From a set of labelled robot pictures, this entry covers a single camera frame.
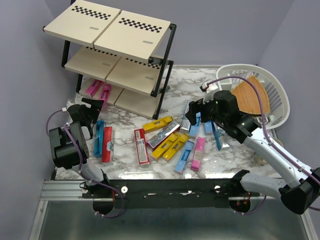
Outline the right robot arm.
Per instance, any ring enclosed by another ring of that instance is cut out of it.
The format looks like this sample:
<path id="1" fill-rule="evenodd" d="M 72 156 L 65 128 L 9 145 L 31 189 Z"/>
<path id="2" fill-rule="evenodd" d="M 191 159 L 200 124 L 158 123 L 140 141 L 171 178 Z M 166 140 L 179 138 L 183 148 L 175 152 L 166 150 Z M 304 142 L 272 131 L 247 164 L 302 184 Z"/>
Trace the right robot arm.
<path id="1" fill-rule="evenodd" d="M 191 101 L 185 114 L 191 125 L 196 115 L 201 122 L 212 121 L 239 143 L 261 156 L 281 179 L 260 176 L 241 170 L 230 183 L 230 191 L 241 196 L 245 192 L 260 193 L 281 200 L 291 212 L 301 215 L 320 196 L 320 169 L 298 160 L 279 143 L 271 139 L 252 116 L 239 110 L 237 98 L 228 90 L 220 90 L 213 99 Z"/>

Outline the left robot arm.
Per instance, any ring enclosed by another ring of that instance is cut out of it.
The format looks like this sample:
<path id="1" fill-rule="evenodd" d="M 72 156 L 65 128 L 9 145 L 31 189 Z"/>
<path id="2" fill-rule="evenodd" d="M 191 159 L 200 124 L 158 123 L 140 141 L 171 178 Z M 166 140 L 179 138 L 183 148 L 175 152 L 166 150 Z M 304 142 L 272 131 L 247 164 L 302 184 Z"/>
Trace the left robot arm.
<path id="1" fill-rule="evenodd" d="M 90 152 L 87 140 L 92 139 L 93 126 L 98 120 L 104 102 L 82 98 L 83 104 L 72 104 L 63 107 L 57 113 L 68 113 L 71 123 L 63 127 L 49 129 L 49 120 L 46 122 L 46 134 L 49 137 L 50 152 L 54 165 L 57 168 L 71 170 L 81 176 L 84 188 L 93 191 L 101 198 L 107 197 L 111 191 L 110 181 L 104 171 L 90 161 Z"/>

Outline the pink toothpaste box back side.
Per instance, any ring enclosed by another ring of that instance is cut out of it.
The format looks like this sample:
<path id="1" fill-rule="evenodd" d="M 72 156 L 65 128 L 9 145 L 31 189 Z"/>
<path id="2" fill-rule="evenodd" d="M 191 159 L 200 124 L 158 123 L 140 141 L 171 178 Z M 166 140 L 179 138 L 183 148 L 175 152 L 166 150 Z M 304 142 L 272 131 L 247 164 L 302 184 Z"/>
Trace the pink toothpaste box back side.
<path id="1" fill-rule="evenodd" d="M 198 137 L 195 145 L 195 150 L 191 162 L 191 169 L 198 171 L 201 165 L 201 159 L 205 148 L 206 139 L 204 137 Z"/>

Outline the pink toothpaste box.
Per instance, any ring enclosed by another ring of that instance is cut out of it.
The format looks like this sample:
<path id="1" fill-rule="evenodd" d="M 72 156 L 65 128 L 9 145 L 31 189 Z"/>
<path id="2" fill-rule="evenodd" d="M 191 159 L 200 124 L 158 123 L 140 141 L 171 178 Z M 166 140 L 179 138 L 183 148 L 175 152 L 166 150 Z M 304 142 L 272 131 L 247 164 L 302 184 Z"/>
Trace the pink toothpaste box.
<path id="1" fill-rule="evenodd" d="M 99 90 L 99 88 L 103 85 L 103 81 L 98 80 L 98 79 L 94 79 L 91 84 L 89 85 L 89 87 L 85 90 L 85 93 L 90 96 L 93 97 L 97 91 Z"/>
<path id="2" fill-rule="evenodd" d="M 191 169 L 198 171 L 201 165 L 201 159 L 205 148 L 206 139 L 204 137 L 198 137 L 195 145 L 195 150 L 191 162 Z"/>
<path id="3" fill-rule="evenodd" d="M 103 101 L 101 110 L 104 110 L 107 106 L 108 98 L 110 96 L 112 86 L 110 84 L 104 84 L 101 88 L 99 100 Z"/>

